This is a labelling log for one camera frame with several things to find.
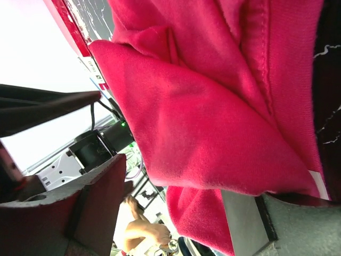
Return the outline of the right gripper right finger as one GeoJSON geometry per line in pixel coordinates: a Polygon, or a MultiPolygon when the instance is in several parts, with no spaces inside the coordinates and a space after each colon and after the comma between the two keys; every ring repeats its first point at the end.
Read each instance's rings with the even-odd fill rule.
{"type": "Polygon", "coordinates": [[[256,255],[340,255],[340,203],[294,194],[262,198],[270,241],[256,255]]]}

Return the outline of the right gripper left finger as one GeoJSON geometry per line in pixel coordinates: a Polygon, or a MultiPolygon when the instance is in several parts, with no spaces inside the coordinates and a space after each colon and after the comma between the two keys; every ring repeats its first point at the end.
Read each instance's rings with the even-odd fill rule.
{"type": "Polygon", "coordinates": [[[32,199],[1,204],[1,255],[109,255],[126,157],[32,199]]]}

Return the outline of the person's bare hand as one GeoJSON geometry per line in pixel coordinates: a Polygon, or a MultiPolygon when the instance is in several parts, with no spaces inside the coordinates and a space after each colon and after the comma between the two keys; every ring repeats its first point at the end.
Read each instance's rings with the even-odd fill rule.
{"type": "Polygon", "coordinates": [[[143,240],[151,241],[153,245],[168,245],[171,240],[169,229],[159,223],[151,223],[145,216],[139,202],[131,195],[124,200],[130,209],[134,220],[131,221],[123,235],[123,251],[128,253],[136,248],[143,240]]]}

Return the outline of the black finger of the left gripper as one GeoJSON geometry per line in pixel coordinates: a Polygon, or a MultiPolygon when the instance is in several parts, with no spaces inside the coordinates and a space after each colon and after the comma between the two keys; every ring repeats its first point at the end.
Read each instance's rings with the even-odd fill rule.
{"type": "Polygon", "coordinates": [[[101,98],[99,91],[63,93],[1,85],[1,137],[59,118],[101,98]]]}

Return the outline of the red box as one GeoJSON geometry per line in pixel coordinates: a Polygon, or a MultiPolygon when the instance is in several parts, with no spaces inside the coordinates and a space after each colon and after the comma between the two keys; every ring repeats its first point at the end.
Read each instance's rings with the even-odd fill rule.
{"type": "Polygon", "coordinates": [[[114,25],[107,1],[45,1],[46,7],[63,36],[90,74],[95,86],[108,91],[89,45],[99,39],[111,39],[114,25]]]}

